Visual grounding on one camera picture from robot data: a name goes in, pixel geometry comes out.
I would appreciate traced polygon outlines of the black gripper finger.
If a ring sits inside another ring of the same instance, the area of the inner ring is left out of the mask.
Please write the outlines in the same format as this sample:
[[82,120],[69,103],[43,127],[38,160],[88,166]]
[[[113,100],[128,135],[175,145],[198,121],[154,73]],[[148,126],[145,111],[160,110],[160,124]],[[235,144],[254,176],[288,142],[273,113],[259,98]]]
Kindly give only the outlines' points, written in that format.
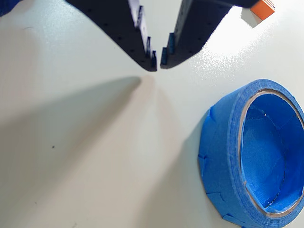
[[173,33],[162,49],[160,67],[173,68],[201,51],[233,6],[251,8],[256,0],[183,0]]
[[88,16],[131,59],[149,72],[157,71],[156,51],[148,35],[144,6],[138,0],[68,0]]

